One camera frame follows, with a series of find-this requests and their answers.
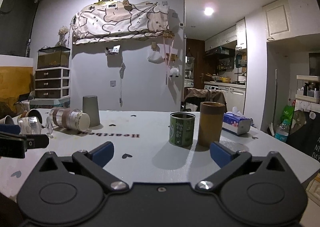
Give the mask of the white drawer cabinet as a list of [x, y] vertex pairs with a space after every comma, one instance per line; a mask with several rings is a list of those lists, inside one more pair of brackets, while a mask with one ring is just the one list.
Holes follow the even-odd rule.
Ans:
[[70, 93], [70, 69], [64, 67], [37, 69], [35, 71], [35, 98], [63, 99]]

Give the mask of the dried flowers vase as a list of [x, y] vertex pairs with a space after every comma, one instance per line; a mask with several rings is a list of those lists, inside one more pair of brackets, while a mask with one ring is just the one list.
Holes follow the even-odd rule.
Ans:
[[69, 33], [69, 28], [66, 26], [60, 27], [58, 31], [59, 41], [56, 43], [55, 46], [66, 46], [66, 35]]

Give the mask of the white bag on wall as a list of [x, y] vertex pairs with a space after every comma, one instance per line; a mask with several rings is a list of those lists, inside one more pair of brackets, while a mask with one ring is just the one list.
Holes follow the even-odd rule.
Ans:
[[164, 62], [164, 58], [160, 52], [153, 48], [148, 50], [147, 60], [153, 64], [161, 64]]

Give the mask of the clear plastic cup lying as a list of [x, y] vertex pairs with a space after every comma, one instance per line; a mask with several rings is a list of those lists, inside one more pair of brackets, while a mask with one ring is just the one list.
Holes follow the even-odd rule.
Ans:
[[42, 126], [36, 116], [18, 118], [17, 124], [21, 129], [23, 135], [37, 135], [41, 134]]

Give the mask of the water bottle on floor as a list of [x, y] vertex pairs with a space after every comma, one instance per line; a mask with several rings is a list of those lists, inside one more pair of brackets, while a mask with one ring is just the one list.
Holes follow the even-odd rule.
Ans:
[[274, 137], [282, 142], [287, 141], [290, 131], [290, 120], [284, 119], [283, 122], [277, 127]]

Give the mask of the patterned cloth wall hanging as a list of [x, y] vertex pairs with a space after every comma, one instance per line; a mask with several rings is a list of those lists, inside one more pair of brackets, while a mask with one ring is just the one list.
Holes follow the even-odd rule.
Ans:
[[71, 27], [74, 45], [156, 38], [170, 31], [169, 7], [128, 0], [91, 4], [75, 14]]

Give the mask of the beige paper cup lying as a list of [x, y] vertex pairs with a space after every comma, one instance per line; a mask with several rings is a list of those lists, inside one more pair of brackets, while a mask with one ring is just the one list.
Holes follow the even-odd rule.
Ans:
[[1, 125], [14, 125], [14, 121], [10, 115], [7, 115], [6, 117], [0, 119]]

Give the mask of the glass fish tank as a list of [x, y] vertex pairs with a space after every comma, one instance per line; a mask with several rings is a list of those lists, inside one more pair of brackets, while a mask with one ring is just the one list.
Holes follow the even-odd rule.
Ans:
[[42, 48], [38, 51], [37, 68], [69, 67], [71, 50], [65, 46]]

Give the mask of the white shelf rack with bottles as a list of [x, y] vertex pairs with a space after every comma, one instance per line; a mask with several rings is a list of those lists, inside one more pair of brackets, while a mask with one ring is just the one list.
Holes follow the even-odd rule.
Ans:
[[297, 75], [296, 99], [319, 104], [319, 76]]

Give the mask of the tall brown bamboo cup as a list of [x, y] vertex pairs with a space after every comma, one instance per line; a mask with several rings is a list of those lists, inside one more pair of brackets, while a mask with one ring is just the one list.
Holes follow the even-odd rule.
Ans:
[[222, 103], [201, 103], [197, 139], [199, 145], [209, 147], [212, 142], [220, 140], [225, 109], [226, 106]]

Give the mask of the grey upside-down cup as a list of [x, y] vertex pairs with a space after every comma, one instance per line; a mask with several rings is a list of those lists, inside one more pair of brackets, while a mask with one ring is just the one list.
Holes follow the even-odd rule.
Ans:
[[96, 127], [100, 125], [100, 115], [97, 96], [84, 96], [82, 98], [82, 111], [88, 114], [90, 118], [90, 127]]

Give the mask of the clear glass lying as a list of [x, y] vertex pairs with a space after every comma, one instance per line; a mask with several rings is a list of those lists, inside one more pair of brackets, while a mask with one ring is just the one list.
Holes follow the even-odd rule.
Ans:
[[53, 123], [50, 117], [46, 119], [46, 129], [47, 129], [47, 136], [49, 138], [53, 138]]

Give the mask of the black chalkboard sign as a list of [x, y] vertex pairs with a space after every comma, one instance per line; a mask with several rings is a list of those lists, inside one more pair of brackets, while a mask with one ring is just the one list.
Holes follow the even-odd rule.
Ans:
[[319, 161], [320, 117], [315, 111], [296, 110], [286, 143]]

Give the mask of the green plastic bag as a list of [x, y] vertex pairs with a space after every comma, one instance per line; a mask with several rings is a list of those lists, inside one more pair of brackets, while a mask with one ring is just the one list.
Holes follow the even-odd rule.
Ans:
[[284, 120], [288, 120], [289, 122], [292, 121], [293, 113], [295, 107], [292, 105], [286, 105], [281, 113], [280, 122], [282, 123]]

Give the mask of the green tin can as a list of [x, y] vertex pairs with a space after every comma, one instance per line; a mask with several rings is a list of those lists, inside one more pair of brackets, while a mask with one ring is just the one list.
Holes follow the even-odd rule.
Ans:
[[179, 147], [189, 147], [193, 143], [195, 115], [175, 112], [170, 115], [169, 142]]

